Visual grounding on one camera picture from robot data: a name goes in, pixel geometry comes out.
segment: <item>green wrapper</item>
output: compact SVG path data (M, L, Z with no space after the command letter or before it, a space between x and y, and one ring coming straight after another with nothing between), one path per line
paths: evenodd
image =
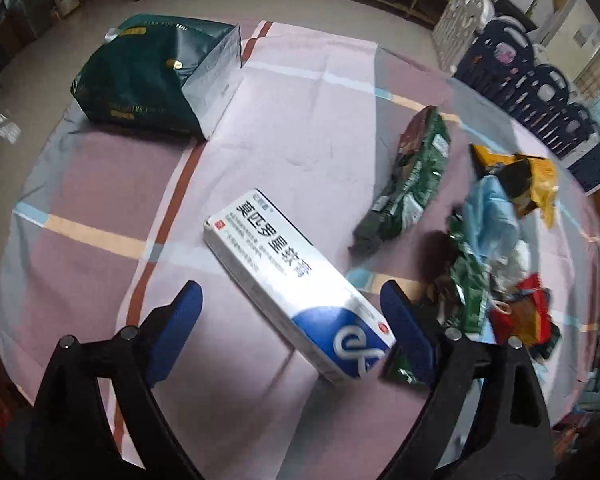
M435 107L413 118L400 140L391 179L353 231L354 253L371 254L418 222L438 192L449 142L445 121Z
M462 217L453 214L448 219L449 237L458 247L459 254L449 269L456 286L458 309L446 322L464 333L480 333L488 306L489 282L484 266L478 261L464 240Z
M413 374L409 360L400 352L397 345L392 349L382 376L392 383L425 386Z

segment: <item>red stripe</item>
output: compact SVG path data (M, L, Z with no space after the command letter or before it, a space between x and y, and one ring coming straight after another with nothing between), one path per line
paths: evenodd
M273 22L265 22L265 24L260 29L257 38L251 38L247 45L244 48L244 52L242 53L242 62L244 63L251 57L251 53L256 44L256 40L259 38L264 38L269 29L273 25ZM158 234L155 237L155 243L163 244L167 241L169 236L169 232L171 231L171 227L173 226L173 221L180 210L180 206L182 205L182 200L184 199L184 195L187 192L187 188L189 187L189 183L191 181L191 177L193 176L193 172L195 171L198 161L200 160L200 156L202 156L202 152L204 151L206 146L206 142L199 142L195 148L193 148L189 158L187 159L184 168L182 169L182 173L178 178L178 182L176 183L175 190L173 191L173 196L167 206L167 211L164 214L164 219L162 220L162 224L160 224L160 228L158 229ZM136 284L136 288L131 294L131 300L129 301L129 310L126 313L126 324L128 325L138 325L140 322L140 314L142 312L142 304L144 303L144 294L146 292L147 285L149 284L149 279L151 278L152 273L155 269L155 262L148 262L142 271L142 275ZM118 446L118 450L122 453L122 437L124 435L124 419L122 417L122 412L120 411L120 406L116 404L116 412L113 418L113 438L115 440L116 445Z
M249 41L247 41L247 45L244 47L244 52L242 53L243 63L246 63L247 60L251 57L251 53L253 53L253 49L256 46L256 41L258 41L260 38L264 38L267 35L269 29L271 28L271 25L273 25L273 22L265 22L262 28L260 29L257 38L251 38Z

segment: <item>dark green bag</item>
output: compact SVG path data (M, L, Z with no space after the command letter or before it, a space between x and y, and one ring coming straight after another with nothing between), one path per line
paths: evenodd
M90 121L208 139L239 83L240 28L138 14L75 77Z

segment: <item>yellow snack bag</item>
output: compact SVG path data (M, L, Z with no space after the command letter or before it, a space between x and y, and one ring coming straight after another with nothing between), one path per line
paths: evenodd
M484 146L472 144L474 161L480 177L495 174L516 209L518 218L536 207L548 228L554 225L558 177L552 161L541 156L491 153Z

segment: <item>blue plastic bag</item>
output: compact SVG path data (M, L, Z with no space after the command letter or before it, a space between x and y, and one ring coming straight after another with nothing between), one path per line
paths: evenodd
M496 176L480 179L462 205L464 238L487 265L507 258L520 239L513 204Z

